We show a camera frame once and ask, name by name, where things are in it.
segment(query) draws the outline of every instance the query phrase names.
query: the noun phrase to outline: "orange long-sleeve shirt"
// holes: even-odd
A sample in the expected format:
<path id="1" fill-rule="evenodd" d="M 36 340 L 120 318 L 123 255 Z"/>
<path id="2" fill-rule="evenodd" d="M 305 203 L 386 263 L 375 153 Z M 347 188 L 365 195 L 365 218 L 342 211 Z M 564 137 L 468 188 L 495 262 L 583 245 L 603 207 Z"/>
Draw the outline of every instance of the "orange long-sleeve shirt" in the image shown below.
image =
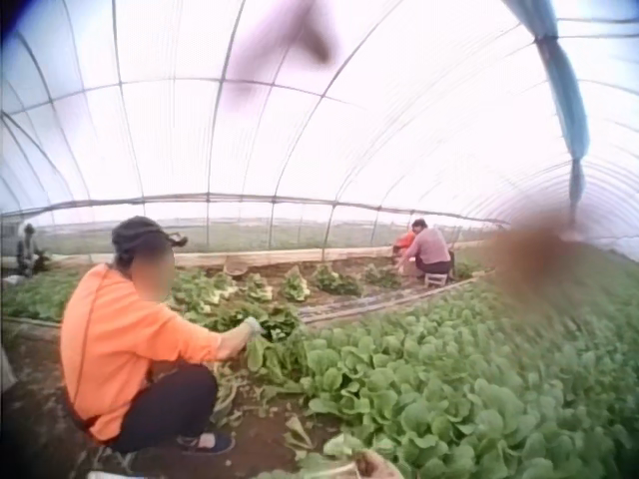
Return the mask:
<path id="1" fill-rule="evenodd" d="M 71 401 L 75 398 L 73 407 L 83 419 L 98 417 L 91 428 L 97 439 L 112 439 L 120 433 L 132 399 L 146 387 L 152 361 L 213 361 L 220 341 L 219 334 L 142 299 L 117 271 L 95 266 L 71 296 L 60 332 L 64 380 Z"/>
<path id="2" fill-rule="evenodd" d="M 408 232 L 405 235 L 399 237 L 395 241 L 394 246 L 400 247 L 401 249 L 406 249 L 407 247 L 410 247 L 413 241 L 415 241 L 415 233 Z"/>

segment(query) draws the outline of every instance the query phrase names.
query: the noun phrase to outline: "plastic sheeting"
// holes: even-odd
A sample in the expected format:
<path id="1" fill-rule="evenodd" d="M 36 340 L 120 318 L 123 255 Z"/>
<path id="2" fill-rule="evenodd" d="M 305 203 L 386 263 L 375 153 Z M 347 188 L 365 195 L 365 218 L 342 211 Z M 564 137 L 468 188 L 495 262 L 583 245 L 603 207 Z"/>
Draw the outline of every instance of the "plastic sheeting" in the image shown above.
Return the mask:
<path id="1" fill-rule="evenodd" d="M 590 133 L 581 208 L 594 238 L 634 243 L 639 7 L 552 4 Z M 55 210 L 37 221 L 60 229 L 180 218 L 189 202 L 203 225 L 264 218 L 277 247 L 278 221 L 297 215 L 286 205 L 374 225 L 413 212 L 485 225 L 513 220 L 514 201 L 567 205 L 566 128 L 535 30 L 504 3 L 322 5 L 332 64 L 282 50 L 246 75 L 239 55 L 275 1 L 35 2 L 3 49 L 3 213 Z"/>

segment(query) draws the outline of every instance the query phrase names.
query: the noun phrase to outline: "hand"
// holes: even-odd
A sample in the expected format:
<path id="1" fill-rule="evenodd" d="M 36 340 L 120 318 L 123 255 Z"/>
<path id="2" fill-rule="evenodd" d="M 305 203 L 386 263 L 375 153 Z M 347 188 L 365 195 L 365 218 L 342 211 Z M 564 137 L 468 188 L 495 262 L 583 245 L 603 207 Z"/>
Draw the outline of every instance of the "hand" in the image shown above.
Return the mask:
<path id="1" fill-rule="evenodd" d="M 254 317 L 247 317 L 244 320 L 244 323 L 247 324 L 250 328 L 252 333 L 252 337 L 253 336 L 258 336 L 258 335 L 262 335 L 264 334 L 266 331 L 264 331 L 264 328 L 258 323 L 258 321 L 254 318 Z"/>

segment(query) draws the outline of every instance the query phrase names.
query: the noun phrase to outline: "woman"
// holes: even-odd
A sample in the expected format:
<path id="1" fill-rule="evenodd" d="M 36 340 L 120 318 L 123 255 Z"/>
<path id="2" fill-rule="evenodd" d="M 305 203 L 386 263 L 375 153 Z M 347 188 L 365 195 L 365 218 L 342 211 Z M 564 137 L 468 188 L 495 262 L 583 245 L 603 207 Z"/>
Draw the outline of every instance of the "woman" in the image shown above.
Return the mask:
<path id="1" fill-rule="evenodd" d="M 397 263 L 397 269 L 402 270 L 414 257 L 415 266 L 421 272 L 420 279 L 427 274 L 450 274 L 454 257 L 448 250 L 443 234 L 439 230 L 429 229 L 423 219 L 412 223 L 412 231 L 416 234 L 415 239 Z"/>
<path id="2" fill-rule="evenodd" d="M 182 319 L 160 303 L 171 288 L 172 248 L 153 221 L 135 217 L 112 234 L 113 264 L 82 278 L 64 313 L 60 350 L 71 410 L 113 450 L 128 453 L 168 440 L 189 452 L 222 453 L 231 436 L 205 433 L 218 392 L 203 363 L 235 356 L 262 332 L 249 318 L 225 333 Z M 154 361 L 185 365 L 150 384 Z"/>

